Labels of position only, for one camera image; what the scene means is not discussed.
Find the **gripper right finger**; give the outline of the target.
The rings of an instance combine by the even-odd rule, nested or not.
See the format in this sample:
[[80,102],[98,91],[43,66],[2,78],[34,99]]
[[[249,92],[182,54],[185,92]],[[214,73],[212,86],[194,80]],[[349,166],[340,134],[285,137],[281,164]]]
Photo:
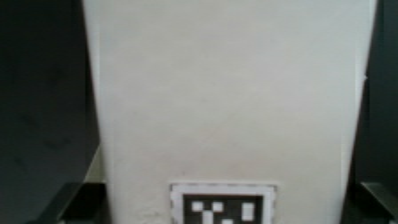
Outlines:
[[379,182],[349,189],[342,224],[398,224],[398,197]]

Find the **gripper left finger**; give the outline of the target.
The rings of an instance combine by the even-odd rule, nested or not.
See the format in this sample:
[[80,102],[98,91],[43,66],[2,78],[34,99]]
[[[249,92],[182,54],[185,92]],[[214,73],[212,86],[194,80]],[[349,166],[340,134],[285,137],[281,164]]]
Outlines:
[[68,183],[41,215],[41,224],[109,224],[103,183]]

